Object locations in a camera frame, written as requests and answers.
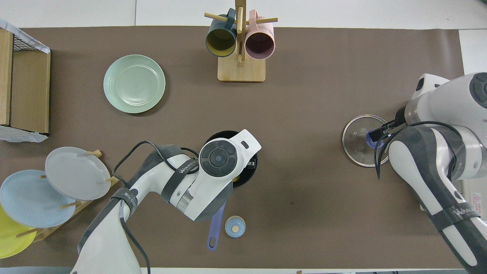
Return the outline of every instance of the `wooden panel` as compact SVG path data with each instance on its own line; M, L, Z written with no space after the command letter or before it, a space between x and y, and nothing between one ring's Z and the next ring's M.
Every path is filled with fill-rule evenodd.
M10 124L10 88L14 35L0 29L0 125Z
M265 60L242 58L238 62L238 52L235 50L230 56L218 58L218 80L222 82L264 82Z
M51 54L36 50L13 55L11 126L49 133Z

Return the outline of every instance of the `brown table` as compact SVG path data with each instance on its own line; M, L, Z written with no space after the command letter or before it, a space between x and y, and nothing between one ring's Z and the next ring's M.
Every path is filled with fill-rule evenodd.
M263 83L217 81L206 27L26 32L52 49L51 136L39 144L0 142L0 181L43 170L61 146L100 149L111 170L141 140L199 150L215 132L246 128L261 143L255 176L235 189L224 216L242 216L247 230L237 239L222 232L216 252L205 248L209 221L192 222L148 195L128 225L152 266L461 268L390 164L377 180L341 144L358 115L393 119L423 73L461 76L458 31L276 28ZM162 101L139 115L116 110L103 93L105 71L128 54L153 58L167 80ZM133 175L149 151L136 152L121 174ZM1 266L73 266L83 231L107 200Z

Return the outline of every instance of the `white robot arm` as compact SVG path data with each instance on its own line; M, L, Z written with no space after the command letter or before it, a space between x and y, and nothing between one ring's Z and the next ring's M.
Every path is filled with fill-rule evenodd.
M209 141L201 149L199 163L177 146L159 147L129 181L130 189L118 190L89 225L78 245L79 257L71 273L140 273L123 226L145 196L156 192L191 220L209 219L230 196L232 179L260 149L247 130L230 139Z
M487 273L487 226L452 184L487 174L487 73L451 81L425 74L403 110L396 119L407 125L453 127L405 127L393 137L389 159L464 268Z

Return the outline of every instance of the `white floor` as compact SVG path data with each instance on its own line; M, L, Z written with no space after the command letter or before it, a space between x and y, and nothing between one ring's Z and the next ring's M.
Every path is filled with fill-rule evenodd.
M20 28L209 26L204 12L223 14L233 5L232 0L0 0L0 18ZM459 29L465 73L487 71L487 4L481 0L248 0L247 10L253 8L261 16L279 17L276 27Z

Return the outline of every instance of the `gray strap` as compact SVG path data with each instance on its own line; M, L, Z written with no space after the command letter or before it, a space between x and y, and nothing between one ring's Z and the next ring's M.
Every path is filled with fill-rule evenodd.
M183 181L184 177L186 177L187 173L197 166L198 163L195 160L189 159L184 162L184 164L182 164L178 169L176 169L171 178L169 178L168 182L164 186L164 189L161 192L161 198L169 203L169 199L171 199L172 194L181 183L181 181Z
M480 217L480 214L469 203L460 203L436 213L431 216L436 231L440 232L445 228L466 219Z
M137 197L135 196L135 194L128 188L121 188L119 190L117 190L110 199L120 199L120 200L124 200L125 203L129 206L130 208L130 216L132 216L132 214L135 212L135 210L137 209L137 205L138 205L138 201L137 201Z

